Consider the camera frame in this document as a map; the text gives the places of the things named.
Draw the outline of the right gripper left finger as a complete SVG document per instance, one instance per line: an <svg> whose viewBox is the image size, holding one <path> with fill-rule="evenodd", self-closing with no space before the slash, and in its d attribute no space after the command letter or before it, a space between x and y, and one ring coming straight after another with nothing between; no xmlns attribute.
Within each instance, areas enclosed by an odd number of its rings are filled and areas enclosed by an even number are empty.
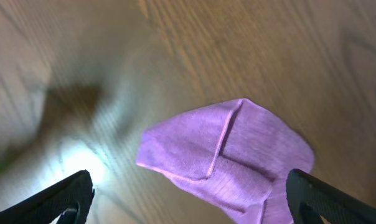
<svg viewBox="0 0 376 224"><path fill-rule="evenodd" d="M85 224L95 191L87 170L80 170L47 189L0 212L0 224Z"/></svg>

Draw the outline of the purple microfiber cloth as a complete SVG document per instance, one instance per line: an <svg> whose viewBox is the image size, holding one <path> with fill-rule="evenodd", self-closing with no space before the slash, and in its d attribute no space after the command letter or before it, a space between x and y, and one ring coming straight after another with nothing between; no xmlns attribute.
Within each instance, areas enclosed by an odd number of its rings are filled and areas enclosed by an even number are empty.
<svg viewBox="0 0 376 224"><path fill-rule="evenodd" d="M314 153L279 117L242 98L147 129L136 163L237 223L291 223L286 179L292 169L309 172Z"/></svg>

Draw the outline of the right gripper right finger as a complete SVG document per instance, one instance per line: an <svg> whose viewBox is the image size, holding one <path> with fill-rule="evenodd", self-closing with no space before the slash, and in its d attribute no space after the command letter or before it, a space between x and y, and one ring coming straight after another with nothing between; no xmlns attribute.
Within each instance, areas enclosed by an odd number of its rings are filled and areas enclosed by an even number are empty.
<svg viewBox="0 0 376 224"><path fill-rule="evenodd" d="M376 224L376 208L300 169L289 172L286 194L295 223Z"/></svg>

